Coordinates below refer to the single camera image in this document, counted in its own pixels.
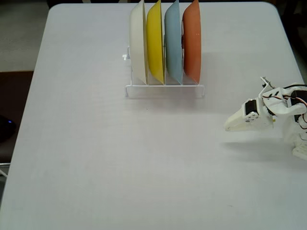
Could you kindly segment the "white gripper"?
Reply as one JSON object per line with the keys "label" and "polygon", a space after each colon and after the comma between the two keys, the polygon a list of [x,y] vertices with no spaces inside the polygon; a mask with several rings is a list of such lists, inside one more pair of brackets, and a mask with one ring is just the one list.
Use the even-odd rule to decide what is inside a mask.
{"label": "white gripper", "polygon": [[273,117],[260,98],[248,99],[224,123],[225,131],[229,132],[262,130],[269,126],[273,126]]}

